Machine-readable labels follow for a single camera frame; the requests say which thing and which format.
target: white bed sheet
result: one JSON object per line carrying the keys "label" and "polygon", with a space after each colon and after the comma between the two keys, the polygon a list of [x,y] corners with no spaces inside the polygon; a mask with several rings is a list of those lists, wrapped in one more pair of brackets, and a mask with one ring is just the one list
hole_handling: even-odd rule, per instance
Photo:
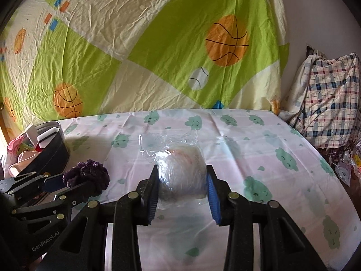
{"label": "white bed sheet", "polygon": [[[153,165],[139,152],[139,134],[196,130],[218,178],[248,199],[279,201],[326,265],[341,270],[361,241],[360,219],[335,174],[305,138],[269,111],[159,110],[60,122],[71,150],[68,168],[93,159],[108,169],[110,185],[96,198],[101,203],[119,199],[149,177]],[[207,203],[194,201],[157,210],[151,226],[138,227],[138,238],[144,271],[216,271],[223,269],[228,227],[215,224]],[[111,239],[106,253],[111,270]]]}

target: clear plastic wrap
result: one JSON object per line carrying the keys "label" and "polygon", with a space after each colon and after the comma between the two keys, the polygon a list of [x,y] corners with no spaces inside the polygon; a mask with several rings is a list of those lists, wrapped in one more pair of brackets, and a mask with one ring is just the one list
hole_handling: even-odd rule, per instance
{"label": "clear plastic wrap", "polygon": [[139,144],[143,156],[158,165],[158,208],[206,197],[206,164],[196,134],[141,134]]}

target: yellow smiley face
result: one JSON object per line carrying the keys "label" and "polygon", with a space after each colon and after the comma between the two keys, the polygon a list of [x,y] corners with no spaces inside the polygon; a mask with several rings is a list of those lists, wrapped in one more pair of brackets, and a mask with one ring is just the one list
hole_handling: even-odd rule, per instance
{"label": "yellow smiley face", "polygon": [[360,168],[361,167],[361,159],[360,159],[360,157],[357,154],[355,154],[355,155],[353,155],[353,159],[355,160],[357,168]]}

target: plastic package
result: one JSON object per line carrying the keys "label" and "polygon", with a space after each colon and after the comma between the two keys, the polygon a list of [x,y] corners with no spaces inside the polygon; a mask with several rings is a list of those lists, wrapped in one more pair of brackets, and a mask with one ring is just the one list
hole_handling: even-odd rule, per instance
{"label": "plastic package", "polygon": [[335,172],[347,186],[350,186],[352,167],[356,167],[355,161],[350,152],[345,151],[338,164],[335,164]]}
{"label": "plastic package", "polygon": [[354,173],[359,179],[361,185],[361,142],[359,142],[353,151],[353,161],[355,162],[356,168],[354,168]]}
{"label": "plastic package", "polygon": [[142,154],[158,165],[158,208],[206,197],[206,164],[196,135],[142,134],[139,143]]}

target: bed sheet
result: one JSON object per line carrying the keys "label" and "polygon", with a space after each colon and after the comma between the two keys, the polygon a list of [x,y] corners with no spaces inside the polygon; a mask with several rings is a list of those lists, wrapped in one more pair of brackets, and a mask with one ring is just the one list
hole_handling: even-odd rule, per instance
{"label": "bed sheet", "polygon": [[8,133],[115,112],[277,111],[286,30],[283,0],[26,0],[0,34]]}
{"label": "bed sheet", "polygon": [[[110,185],[96,197],[101,203],[119,199],[149,177],[153,165],[139,151],[139,134],[193,130],[218,178],[249,200],[279,201],[326,265],[342,269],[360,243],[360,219],[334,172],[305,138],[270,111],[176,109],[60,122],[71,151],[69,168],[93,159],[108,169]],[[138,227],[138,238],[143,270],[216,271],[223,269],[228,227],[216,226],[209,205],[194,201],[157,210],[151,226]],[[255,262],[259,270],[257,243]]]}

